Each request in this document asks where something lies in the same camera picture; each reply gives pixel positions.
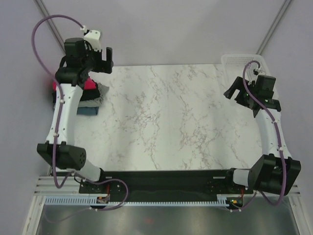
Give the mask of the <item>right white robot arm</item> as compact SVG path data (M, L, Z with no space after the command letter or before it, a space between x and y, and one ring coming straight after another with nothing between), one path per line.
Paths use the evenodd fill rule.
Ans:
M233 169L233 176L224 180L224 187L234 193L241 186L248 189L287 195L301 170L301 163L292 159L281 128L281 105L273 99L276 79L259 75L251 85L237 77L224 96L231 99L235 91L237 104L253 111L258 125L262 155L251 169Z

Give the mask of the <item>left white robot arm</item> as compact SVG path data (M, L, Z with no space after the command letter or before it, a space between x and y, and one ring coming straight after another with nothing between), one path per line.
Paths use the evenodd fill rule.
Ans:
M106 49L103 60L96 37L69 38L64 46L66 54L54 76L57 87L51 128L45 142L37 145L37 152L52 167L53 177L57 169L77 173L90 181L93 190L103 192L107 180L101 177L101 168L87 159L86 150L74 145L74 125L89 72L112 72L112 48Z

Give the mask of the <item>red t shirt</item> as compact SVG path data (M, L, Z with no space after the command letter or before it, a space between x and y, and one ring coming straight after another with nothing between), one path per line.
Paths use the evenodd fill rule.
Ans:
M53 88L53 91L56 91L56 83L53 82L52 84L52 88ZM87 79L87 81L85 82L84 84L84 90L94 90L96 89L96 82L93 81L90 77Z

